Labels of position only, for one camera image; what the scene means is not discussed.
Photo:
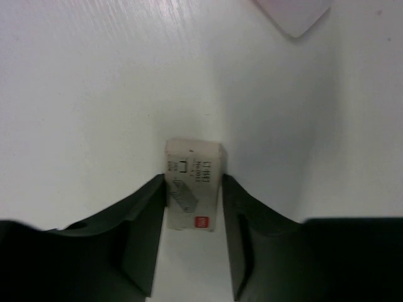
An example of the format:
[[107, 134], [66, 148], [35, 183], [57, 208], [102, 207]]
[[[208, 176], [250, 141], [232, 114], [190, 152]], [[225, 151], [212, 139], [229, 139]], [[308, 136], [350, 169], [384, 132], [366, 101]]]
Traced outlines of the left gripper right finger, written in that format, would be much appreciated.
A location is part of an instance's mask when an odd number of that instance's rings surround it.
[[223, 176], [222, 197], [233, 297], [286, 298], [304, 248], [297, 223], [252, 197], [232, 176]]

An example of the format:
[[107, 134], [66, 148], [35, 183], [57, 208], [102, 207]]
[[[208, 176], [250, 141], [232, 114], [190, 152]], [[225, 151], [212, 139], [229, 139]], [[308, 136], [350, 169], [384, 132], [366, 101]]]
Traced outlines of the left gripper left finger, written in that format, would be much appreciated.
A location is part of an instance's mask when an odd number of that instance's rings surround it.
[[151, 297], [162, 221], [166, 206], [166, 183], [156, 175], [123, 200], [59, 233], [66, 237], [91, 238], [116, 232], [109, 244], [111, 263], [146, 298]]

